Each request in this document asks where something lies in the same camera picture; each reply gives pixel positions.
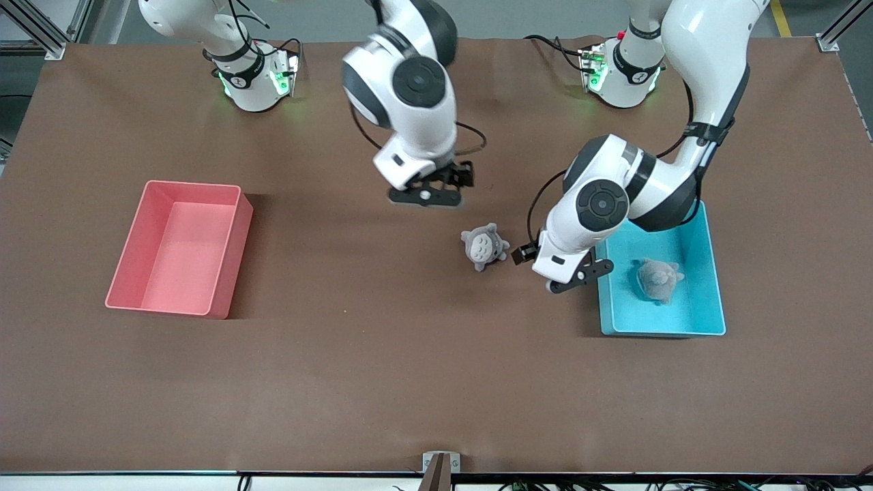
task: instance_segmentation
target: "table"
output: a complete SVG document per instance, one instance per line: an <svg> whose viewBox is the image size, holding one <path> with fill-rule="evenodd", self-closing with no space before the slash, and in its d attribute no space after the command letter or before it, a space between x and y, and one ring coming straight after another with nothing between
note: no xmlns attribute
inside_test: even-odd
<svg viewBox="0 0 873 491"><path fill-rule="evenodd" d="M309 45L298 97L265 114L235 109L193 45L46 64L0 180L0 470L403 470L434 448L468 472L870 463L873 148L835 55L753 39L704 190L728 333L652 340L603 337L595 288L476 273L460 232L493 221L521 244L533 194L591 137L669 146L674 71L618 110L557 52L463 40L458 118L490 145L465 206L425 210L385 198L340 86L350 47ZM103 307L148 179L248 193L228 321Z"/></svg>

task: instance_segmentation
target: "floor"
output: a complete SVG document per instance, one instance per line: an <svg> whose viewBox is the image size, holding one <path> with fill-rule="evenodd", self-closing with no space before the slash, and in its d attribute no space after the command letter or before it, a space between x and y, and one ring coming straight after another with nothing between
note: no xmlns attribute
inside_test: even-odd
<svg viewBox="0 0 873 491"><path fill-rule="evenodd" d="M787 29L794 36L811 36L829 24L848 0L781 0ZM373 29L373 13L363 0L298 0L275 3L249 0L267 19L268 31L248 23L256 37L301 38L305 42L356 41ZM627 25L628 7L610 0L442 0L462 37L522 38L539 33L563 38L583 34L614 35ZM780 29L771 10L755 26L754 36L776 37ZM167 39L142 20L135 0L95 3L86 39L100 44L184 43ZM788 34L783 25L782 34ZM873 118L873 14L859 20L840 40L840 57L855 90L860 111ZM0 56L0 94L32 93L44 64L36 56ZM15 141L28 100L0 99L0 137Z"/></svg>

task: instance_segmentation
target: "black strap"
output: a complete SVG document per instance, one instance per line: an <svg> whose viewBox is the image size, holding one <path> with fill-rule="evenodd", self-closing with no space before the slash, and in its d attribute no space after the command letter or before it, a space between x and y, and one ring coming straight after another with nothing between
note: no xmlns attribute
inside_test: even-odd
<svg viewBox="0 0 873 491"><path fill-rule="evenodd" d="M612 57L615 60L615 68L618 68L619 72L624 73L624 76L628 78L628 83L630 83L630 85L640 86L648 82L649 78L651 78L651 76L657 72L657 69L661 67L660 62L649 68L641 68L639 66L631 65L622 56L621 47L622 43L615 45L615 49L612 51Z"/></svg>
<svg viewBox="0 0 873 491"><path fill-rule="evenodd" d="M376 28L376 34L379 34L397 48L397 51L399 51L404 58L418 54L418 51L412 45L412 42L409 41L406 36L403 36L402 32L388 24L379 24L379 27Z"/></svg>
<svg viewBox="0 0 873 491"><path fill-rule="evenodd" d="M261 71L264 70L264 55L259 55L255 60L255 64L250 66L249 68L243 70L239 73L230 73L226 72L222 69L218 69L218 72L221 73L222 78L235 88L239 89L247 89L251 87L251 82L261 74Z"/></svg>
<svg viewBox="0 0 873 491"><path fill-rule="evenodd" d="M731 118L731 120L727 123L726 127L720 126L712 126L711 124L701 123L701 122L691 122L688 123L688 126L685 127L685 131L682 133L684 136L695 136L698 138L698 144L703 146L700 141L703 142L715 142L716 145L721 145L721 142L725 140L727 136L727 132L731 131L733 127L733 123L736 120Z"/></svg>
<svg viewBox="0 0 873 491"><path fill-rule="evenodd" d="M228 54L228 55L224 55L224 56L219 56L216 54L212 54L212 53L206 51L205 48L203 48L203 57L209 61L220 61L222 63L230 63L231 61L237 61L238 59L241 59L243 56L245 56L246 52L249 51L250 45L251 45L251 36L246 34L245 42L243 43L243 46L241 48L239 48L238 50L234 51L233 53Z"/></svg>
<svg viewBox="0 0 873 491"><path fill-rule="evenodd" d="M658 28L652 32L640 31L639 29L636 28L636 26L632 22L628 23L628 27L629 27L631 34L633 34L634 36L637 36L640 39L651 40L651 39L659 38L661 36L661 27L660 26L658 26Z"/></svg>
<svg viewBox="0 0 873 491"><path fill-rule="evenodd" d="M643 152L643 159L640 161L640 165L636 168L636 172L630 179L628 187L624 189L625 192L628 193L628 200L631 203L633 203L636 197L640 195L640 191L643 190L643 187L649 181L649 177L652 175L652 170L655 169L656 161L657 159L655 156L649 152Z"/></svg>

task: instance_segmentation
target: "plush toy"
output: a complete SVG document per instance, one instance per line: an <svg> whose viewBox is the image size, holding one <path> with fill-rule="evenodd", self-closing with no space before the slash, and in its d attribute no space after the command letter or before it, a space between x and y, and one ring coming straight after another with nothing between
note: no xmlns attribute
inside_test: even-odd
<svg viewBox="0 0 873 491"><path fill-rule="evenodd" d="M684 280L685 275L679 272L677 263L665 263L653 259L643 259L643 264L636 272L636 280L640 283L643 293L652 300L670 305L670 297L676 284Z"/></svg>
<svg viewBox="0 0 873 491"><path fill-rule="evenodd" d="M497 224L488 224L474 228L469 232L461 232L461 240L465 244L467 258L473 261L476 271L483 271L485 265L496 260L506 260L509 242L497 234Z"/></svg>

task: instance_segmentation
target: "black circular joint cap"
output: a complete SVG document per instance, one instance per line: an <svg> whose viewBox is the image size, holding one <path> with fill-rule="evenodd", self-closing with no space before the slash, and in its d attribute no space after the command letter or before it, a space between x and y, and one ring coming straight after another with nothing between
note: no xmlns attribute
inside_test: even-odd
<svg viewBox="0 0 873 491"><path fill-rule="evenodd" d="M579 224L592 232L618 226L628 214L628 194L622 186L598 179L582 187L576 199Z"/></svg>
<svg viewBox="0 0 873 491"><path fill-rule="evenodd" d="M416 56L394 70L394 92L412 107L434 107L445 98L445 73L435 60Z"/></svg>

